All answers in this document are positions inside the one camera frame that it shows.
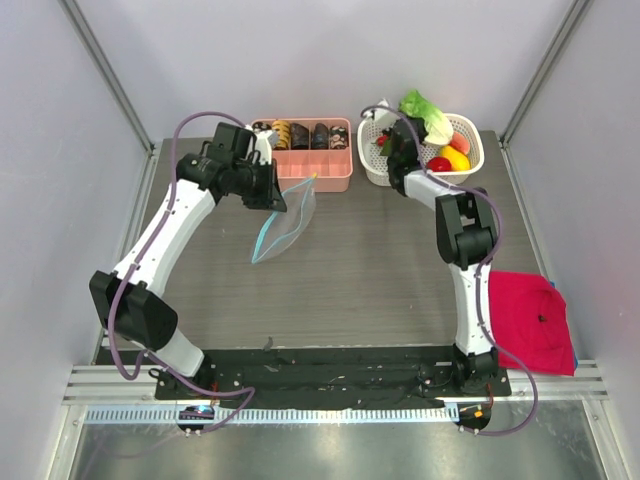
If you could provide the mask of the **clear zip top bag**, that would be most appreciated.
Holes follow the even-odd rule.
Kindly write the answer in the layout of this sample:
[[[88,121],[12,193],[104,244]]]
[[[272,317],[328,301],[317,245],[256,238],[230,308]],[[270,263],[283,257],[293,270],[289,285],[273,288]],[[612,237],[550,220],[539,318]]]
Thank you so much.
[[[264,222],[254,244],[252,264],[282,254],[304,233],[316,210],[316,178],[313,174],[282,192],[286,211],[274,211]]]

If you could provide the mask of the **red toy tomato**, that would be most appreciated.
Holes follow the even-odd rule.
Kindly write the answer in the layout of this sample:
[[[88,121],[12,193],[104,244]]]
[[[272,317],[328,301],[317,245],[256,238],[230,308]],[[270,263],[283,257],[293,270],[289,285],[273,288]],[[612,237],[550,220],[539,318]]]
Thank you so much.
[[[434,157],[427,163],[427,169],[439,173],[439,172],[451,172],[453,170],[451,161],[445,157]]]

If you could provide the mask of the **green toy lettuce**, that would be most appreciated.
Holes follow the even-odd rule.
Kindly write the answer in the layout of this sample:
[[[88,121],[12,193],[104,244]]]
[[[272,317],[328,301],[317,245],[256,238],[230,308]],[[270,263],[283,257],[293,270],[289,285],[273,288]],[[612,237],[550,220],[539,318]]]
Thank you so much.
[[[399,110],[416,126],[422,144],[448,145],[454,128],[448,117],[418,90],[410,90],[400,101]]]

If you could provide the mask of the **yellow toy mango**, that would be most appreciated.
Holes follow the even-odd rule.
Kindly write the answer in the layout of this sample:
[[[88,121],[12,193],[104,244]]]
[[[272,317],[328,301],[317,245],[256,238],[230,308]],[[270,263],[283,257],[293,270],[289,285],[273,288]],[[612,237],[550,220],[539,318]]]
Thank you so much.
[[[453,172],[463,172],[471,169],[471,162],[467,155],[460,153],[450,145],[440,149],[440,156],[448,158],[451,161]]]

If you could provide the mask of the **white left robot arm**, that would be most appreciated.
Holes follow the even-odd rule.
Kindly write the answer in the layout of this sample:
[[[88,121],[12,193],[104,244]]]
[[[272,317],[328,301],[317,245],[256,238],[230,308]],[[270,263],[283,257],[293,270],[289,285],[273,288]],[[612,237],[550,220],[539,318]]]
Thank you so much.
[[[175,264],[196,229],[226,196],[251,210],[284,212],[272,130],[221,122],[198,153],[171,157],[171,182],[146,230],[109,272],[96,271],[89,289],[110,339],[122,337],[179,375],[190,398],[213,385],[204,352],[180,331],[178,314],[164,300]]]

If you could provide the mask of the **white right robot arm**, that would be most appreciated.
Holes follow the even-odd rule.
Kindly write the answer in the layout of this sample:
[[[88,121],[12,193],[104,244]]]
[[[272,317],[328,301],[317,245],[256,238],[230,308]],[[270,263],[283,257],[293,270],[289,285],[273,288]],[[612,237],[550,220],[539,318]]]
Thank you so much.
[[[487,274],[500,243],[500,216],[485,190],[454,185],[426,169],[417,125],[400,117],[390,129],[389,183],[434,212],[437,250],[449,266],[456,300],[451,380],[457,391],[472,395],[498,373]]]

